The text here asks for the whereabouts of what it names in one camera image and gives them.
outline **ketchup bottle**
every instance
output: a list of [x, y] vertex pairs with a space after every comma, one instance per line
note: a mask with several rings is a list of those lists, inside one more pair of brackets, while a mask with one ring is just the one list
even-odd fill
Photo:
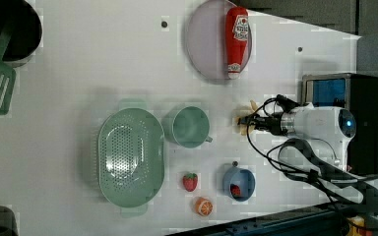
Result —
[[245, 8], [234, 7], [226, 14], [225, 46], [228, 62], [228, 76], [238, 79], [241, 63], [248, 41], [248, 13]]

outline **round plate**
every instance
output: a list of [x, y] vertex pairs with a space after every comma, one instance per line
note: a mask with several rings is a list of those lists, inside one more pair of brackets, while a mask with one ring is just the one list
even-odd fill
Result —
[[[210, 0], [196, 9], [186, 32], [186, 46], [194, 67], [208, 79], [229, 79], [225, 50], [225, 17], [235, 5]], [[251, 30], [241, 70], [251, 54]]]

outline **green colander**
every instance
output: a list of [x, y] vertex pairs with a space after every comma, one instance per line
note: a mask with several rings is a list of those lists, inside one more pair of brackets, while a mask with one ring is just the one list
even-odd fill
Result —
[[123, 215], [146, 212], [147, 202], [160, 189], [163, 145], [162, 126], [145, 109], [122, 109], [103, 124], [98, 138], [99, 185], [110, 202], [123, 207]]

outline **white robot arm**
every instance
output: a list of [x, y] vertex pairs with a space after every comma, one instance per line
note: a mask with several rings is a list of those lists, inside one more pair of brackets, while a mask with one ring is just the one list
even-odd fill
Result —
[[[278, 156], [284, 175], [309, 183], [344, 204], [354, 204], [358, 211], [378, 219], [378, 177], [370, 179], [347, 172], [347, 147], [357, 132], [352, 114], [340, 107], [314, 107], [311, 103], [299, 106], [281, 95], [261, 108], [273, 101], [282, 113], [262, 117], [255, 112], [238, 124], [289, 137]], [[287, 166], [301, 173], [292, 173]]]

